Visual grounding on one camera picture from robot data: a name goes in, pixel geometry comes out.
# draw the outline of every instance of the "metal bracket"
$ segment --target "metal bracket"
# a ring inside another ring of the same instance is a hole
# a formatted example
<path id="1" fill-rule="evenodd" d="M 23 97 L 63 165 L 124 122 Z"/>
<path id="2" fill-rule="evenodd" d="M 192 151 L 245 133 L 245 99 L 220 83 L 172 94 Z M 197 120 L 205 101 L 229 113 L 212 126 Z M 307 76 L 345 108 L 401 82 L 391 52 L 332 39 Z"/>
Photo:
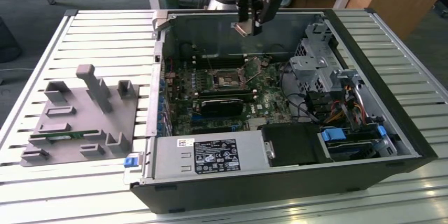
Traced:
<path id="1" fill-rule="evenodd" d="M 161 31 L 169 25 L 168 10 L 156 10 L 152 15 L 152 26 L 155 31 Z"/>

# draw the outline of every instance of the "slotted metal table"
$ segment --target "slotted metal table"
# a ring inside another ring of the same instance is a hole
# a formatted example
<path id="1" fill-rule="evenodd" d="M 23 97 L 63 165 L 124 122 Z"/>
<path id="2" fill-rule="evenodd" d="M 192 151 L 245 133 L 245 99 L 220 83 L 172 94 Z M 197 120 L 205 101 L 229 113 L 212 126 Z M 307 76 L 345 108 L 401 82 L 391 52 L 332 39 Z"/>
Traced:
<path id="1" fill-rule="evenodd" d="M 375 13 L 336 10 L 439 159 L 365 191 L 156 215 L 128 191 L 123 159 L 24 168 L 19 165 L 47 97 L 48 81 L 76 79 L 93 64 L 107 84 L 140 85 L 133 151 L 145 145 L 151 103 L 152 11 L 67 15 L 0 131 L 1 223 L 428 223 L 448 217 L 448 93 Z M 340 53 L 353 65 L 344 49 Z"/>

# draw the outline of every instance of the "blue clip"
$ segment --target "blue clip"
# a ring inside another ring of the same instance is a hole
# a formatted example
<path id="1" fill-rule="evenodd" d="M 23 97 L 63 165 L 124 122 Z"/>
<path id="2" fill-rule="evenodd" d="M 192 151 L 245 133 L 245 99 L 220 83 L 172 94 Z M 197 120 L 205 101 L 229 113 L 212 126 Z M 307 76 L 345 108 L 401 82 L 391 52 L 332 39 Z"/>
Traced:
<path id="1" fill-rule="evenodd" d="M 379 131 L 379 133 L 380 133 L 381 136 L 385 136 L 385 135 L 387 135 L 384 126 L 380 125 L 380 126 L 377 127 L 377 131 Z"/>
<path id="2" fill-rule="evenodd" d="M 137 167 L 139 166 L 139 158 L 137 157 L 127 157 L 124 159 L 124 167 L 129 168 L 129 167 Z"/>
<path id="3" fill-rule="evenodd" d="M 327 138 L 329 140 L 345 140 L 345 134 L 341 128 L 331 128 L 331 129 L 325 129 L 324 132 L 327 134 Z"/>
<path id="4" fill-rule="evenodd" d="M 329 141 L 329 135 L 328 135 L 328 133 L 325 131 L 321 132 L 321 137 L 324 139 L 324 142 Z"/>

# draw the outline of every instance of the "warning label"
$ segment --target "warning label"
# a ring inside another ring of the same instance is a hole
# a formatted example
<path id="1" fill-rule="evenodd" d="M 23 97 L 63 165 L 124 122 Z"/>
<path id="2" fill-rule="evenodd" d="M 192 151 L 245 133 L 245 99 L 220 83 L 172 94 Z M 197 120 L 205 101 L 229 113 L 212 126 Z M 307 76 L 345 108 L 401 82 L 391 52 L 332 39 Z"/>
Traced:
<path id="1" fill-rule="evenodd" d="M 240 169 L 236 140 L 195 142 L 195 171 L 197 174 L 221 173 Z"/>

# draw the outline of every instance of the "black cover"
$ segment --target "black cover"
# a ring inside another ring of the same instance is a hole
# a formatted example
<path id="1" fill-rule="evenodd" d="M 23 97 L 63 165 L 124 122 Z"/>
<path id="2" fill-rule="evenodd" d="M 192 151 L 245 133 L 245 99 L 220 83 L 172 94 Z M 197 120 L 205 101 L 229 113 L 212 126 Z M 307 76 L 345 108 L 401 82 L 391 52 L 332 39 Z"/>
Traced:
<path id="1" fill-rule="evenodd" d="M 319 126 L 312 123 L 268 124 L 261 128 L 263 140 L 271 142 L 275 158 L 269 165 L 312 165 L 331 162 L 319 141 Z"/>

